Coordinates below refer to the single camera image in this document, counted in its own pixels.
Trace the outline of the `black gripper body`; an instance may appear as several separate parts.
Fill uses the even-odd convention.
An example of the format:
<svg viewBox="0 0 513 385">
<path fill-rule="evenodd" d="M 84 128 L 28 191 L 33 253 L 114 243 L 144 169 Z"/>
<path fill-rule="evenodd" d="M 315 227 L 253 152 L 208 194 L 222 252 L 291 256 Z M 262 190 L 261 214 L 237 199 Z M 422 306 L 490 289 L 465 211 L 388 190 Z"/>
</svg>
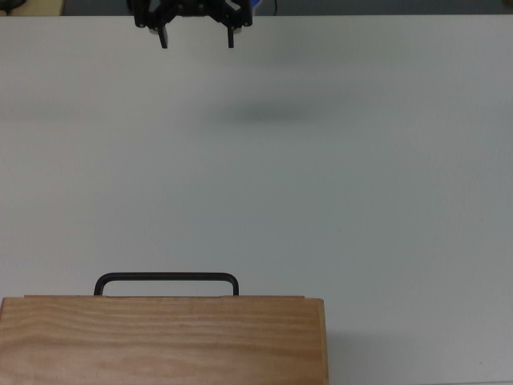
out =
<svg viewBox="0 0 513 385">
<path fill-rule="evenodd" d="M 179 0 L 177 15 L 180 17 L 205 17 L 208 15 L 204 0 Z"/>
</svg>

